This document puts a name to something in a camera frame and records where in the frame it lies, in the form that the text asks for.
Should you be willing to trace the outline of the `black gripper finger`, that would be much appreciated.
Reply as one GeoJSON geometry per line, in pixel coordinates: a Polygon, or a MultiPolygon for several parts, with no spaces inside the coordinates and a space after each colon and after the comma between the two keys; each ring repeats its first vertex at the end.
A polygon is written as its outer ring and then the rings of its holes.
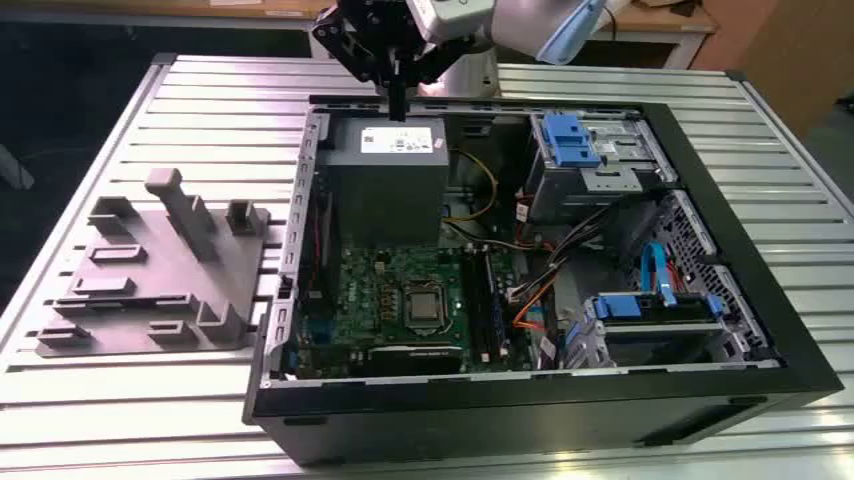
{"type": "Polygon", "coordinates": [[[415,56],[404,52],[398,59],[398,120],[408,113],[411,89],[419,84],[432,84],[468,50],[467,40],[451,40],[436,45],[428,52],[415,56]]]}
{"type": "Polygon", "coordinates": [[[315,20],[309,36],[360,82],[372,82],[387,99],[388,118],[398,121],[398,72],[394,49],[370,50],[338,7],[327,8],[315,20]]]}

